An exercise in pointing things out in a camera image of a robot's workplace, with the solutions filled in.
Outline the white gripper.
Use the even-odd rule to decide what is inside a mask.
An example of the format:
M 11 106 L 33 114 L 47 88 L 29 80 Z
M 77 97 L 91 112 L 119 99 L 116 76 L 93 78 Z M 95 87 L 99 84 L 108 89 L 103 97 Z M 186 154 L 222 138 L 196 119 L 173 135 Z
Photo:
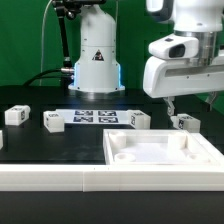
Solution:
M 150 57 L 145 66 L 143 90 L 151 98 L 164 98 L 169 116 L 175 113 L 173 96 L 210 92 L 206 103 L 211 110 L 218 98 L 216 91 L 224 90 L 224 56 L 216 57 L 205 67 L 191 67 L 185 59 Z

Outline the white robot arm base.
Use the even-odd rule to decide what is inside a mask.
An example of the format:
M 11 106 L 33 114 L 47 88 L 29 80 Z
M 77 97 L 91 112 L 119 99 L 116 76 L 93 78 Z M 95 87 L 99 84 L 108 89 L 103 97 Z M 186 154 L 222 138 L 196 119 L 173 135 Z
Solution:
M 99 5 L 82 7 L 80 58 L 74 65 L 74 82 L 69 88 L 85 93 L 125 89 L 116 60 L 116 23 Z

